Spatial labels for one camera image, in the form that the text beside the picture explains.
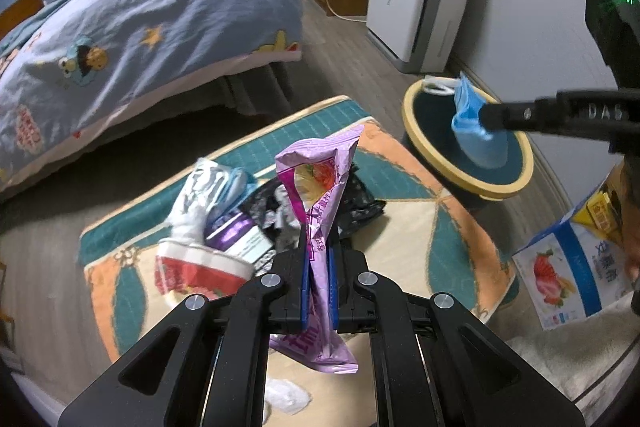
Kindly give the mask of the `right hand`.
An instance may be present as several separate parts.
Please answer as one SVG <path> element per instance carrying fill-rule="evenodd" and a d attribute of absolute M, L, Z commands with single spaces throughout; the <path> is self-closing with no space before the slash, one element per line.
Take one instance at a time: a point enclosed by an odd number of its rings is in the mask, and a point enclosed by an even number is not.
<path fill-rule="evenodd" d="M 626 272 L 638 283 L 640 263 L 639 158 L 627 155 L 620 168 L 620 208 L 622 208 L 622 245 Z"/>

